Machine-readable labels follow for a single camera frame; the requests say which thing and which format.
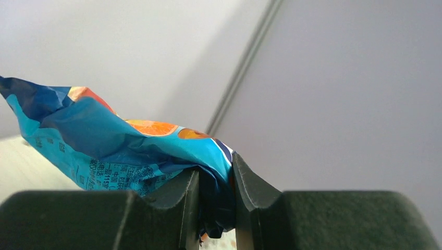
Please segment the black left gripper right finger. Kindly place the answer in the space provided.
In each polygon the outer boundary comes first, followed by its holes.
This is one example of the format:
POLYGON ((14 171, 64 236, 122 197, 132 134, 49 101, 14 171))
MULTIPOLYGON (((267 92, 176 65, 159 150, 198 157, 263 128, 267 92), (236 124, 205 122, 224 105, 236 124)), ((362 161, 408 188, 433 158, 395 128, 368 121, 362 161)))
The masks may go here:
POLYGON ((416 206, 391 191, 284 191, 232 157, 238 249, 439 249, 416 206))

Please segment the blue fruit candy bag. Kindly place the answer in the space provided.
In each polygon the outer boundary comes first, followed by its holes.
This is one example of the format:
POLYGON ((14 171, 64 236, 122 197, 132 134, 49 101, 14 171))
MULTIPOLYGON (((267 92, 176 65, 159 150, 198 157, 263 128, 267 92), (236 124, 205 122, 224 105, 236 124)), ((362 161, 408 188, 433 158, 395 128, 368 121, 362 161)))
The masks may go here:
POLYGON ((44 86, 1 78, 1 95, 23 139, 84 190, 133 190, 146 196, 183 170, 201 174, 199 234, 218 239, 236 224, 233 150, 219 139, 175 126, 125 120, 87 87, 44 86))

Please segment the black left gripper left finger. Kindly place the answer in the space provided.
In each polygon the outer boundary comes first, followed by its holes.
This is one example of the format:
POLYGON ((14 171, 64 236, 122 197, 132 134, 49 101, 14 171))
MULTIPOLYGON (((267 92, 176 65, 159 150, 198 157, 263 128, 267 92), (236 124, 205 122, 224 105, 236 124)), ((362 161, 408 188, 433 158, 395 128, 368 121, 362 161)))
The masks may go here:
POLYGON ((198 249, 199 173, 148 196, 23 191, 1 205, 1 249, 198 249))

